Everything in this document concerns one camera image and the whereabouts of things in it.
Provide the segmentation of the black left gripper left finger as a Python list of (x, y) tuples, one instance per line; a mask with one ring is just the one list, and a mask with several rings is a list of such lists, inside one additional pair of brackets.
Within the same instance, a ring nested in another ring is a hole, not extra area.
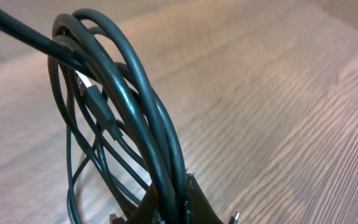
[(149, 187), (137, 210), (127, 219), (126, 224), (160, 224), (158, 198), (153, 185)]

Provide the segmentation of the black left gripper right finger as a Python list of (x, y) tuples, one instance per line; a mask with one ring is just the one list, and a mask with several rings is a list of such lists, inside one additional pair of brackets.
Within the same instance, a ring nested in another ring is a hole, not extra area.
[(186, 175), (185, 223), (223, 224), (209, 204), (193, 174)]

